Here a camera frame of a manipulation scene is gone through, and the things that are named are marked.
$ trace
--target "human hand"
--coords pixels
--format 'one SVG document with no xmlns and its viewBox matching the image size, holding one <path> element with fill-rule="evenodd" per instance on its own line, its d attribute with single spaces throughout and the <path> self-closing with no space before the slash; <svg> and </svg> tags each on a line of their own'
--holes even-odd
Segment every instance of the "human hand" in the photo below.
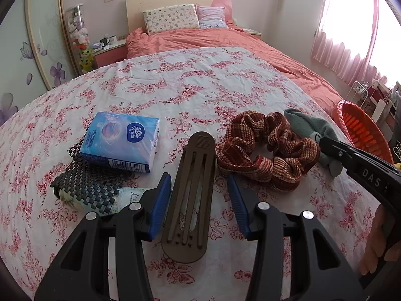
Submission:
<svg viewBox="0 0 401 301">
<path fill-rule="evenodd" d="M 386 220 L 386 210 L 383 205 L 380 205 L 372 222 L 372 230 L 369 233 L 368 241 L 366 242 L 365 253 L 359 264 L 359 271 L 362 275 L 368 272 L 375 272 L 378 264 L 378 259 L 383 255 L 386 249 L 386 238 L 382 230 L 382 225 Z M 401 254 L 401 241 L 394 244 L 384 255 L 385 261 L 397 261 Z"/>
</svg>

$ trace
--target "tissue box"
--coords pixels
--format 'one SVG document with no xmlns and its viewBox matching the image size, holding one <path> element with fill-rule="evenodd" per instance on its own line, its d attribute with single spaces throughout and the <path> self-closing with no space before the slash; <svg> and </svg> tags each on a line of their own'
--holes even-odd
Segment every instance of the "tissue box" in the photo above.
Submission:
<svg viewBox="0 0 401 301">
<path fill-rule="evenodd" d="M 160 120 L 99 112 L 79 152 L 90 163 L 149 173 L 153 166 Z"/>
</svg>

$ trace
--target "blue gripper pad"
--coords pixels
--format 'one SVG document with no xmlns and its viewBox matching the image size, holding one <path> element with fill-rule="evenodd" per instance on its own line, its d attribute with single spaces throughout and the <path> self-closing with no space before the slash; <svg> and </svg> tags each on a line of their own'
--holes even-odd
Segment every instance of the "blue gripper pad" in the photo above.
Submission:
<svg viewBox="0 0 401 301">
<path fill-rule="evenodd" d="M 162 182 L 160 192 L 154 203 L 152 212 L 150 213 L 150 226 L 148 231 L 150 240 L 153 240 L 160 232 L 170 195 L 171 195 L 171 176 L 167 175 L 164 181 Z"/>
<path fill-rule="evenodd" d="M 231 174 L 227 178 L 227 186 L 239 231 L 247 239 L 251 233 L 251 229 L 249 228 L 248 211 L 244 201 L 242 200 L 237 182 L 235 182 L 234 176 Z"/>
</svg>

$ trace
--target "orange bedspread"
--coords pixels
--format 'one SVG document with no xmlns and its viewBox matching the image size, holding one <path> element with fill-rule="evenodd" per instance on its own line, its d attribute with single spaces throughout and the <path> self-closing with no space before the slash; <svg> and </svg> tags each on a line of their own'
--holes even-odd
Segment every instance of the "orange bedspread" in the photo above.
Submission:
<svg viewBox="0 0 401 301">
<path fill-rule="evenodd" d="M 332 116 L 333 109 L 343 98 L 325 79 L 241 28 L 233 25 L 229 27 L 171 30 L 152 36 L 138 28 L 127 37 L 128 58 L 184 48 L 240 46 L 286 75 Z"/>
</svg>

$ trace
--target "white floral bed cover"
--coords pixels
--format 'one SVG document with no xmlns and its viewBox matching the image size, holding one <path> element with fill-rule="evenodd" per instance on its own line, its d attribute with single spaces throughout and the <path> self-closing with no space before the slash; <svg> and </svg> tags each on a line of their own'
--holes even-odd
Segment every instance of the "white floral bed cover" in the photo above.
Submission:
<svg viewBox="0 0 401 301">
<path fill-rule="evenodd" d="M 189 137 L 207 131 L 222 143 L 227 123 L 245 110 L 264 114 L 288 107 L 322 117 L 345 136 L 296 84 L 243 48 L 196 48 L 125 60 L 71 80 L 37 98 L 0 127 L 0 256 L 33 297 L 46 269 L 84 216 L 61 204 L 50 182 L 71 162 L 67 150 L 98 111 L 159 117 L 160 139 L 150 174 L 134 173 L 131 187 L 155 187 L 164 171 L 173 180 Z M 333 179 L 319 164 L 291 193 L 252 187 L 286 213 L 314 212 L 357 267 L 378 202 L 347 176 Z M 153 295 L 161 301 L 244 300 L 256 242 L 243 239 L 216 172 L 206 254 L 193 264 L 169 259 L 160 243 L 144 242 Z M 289 293 L 285 240 L 283 295 Z M 115 281 L 110 270 L 109 280 Z"/>
</svg>

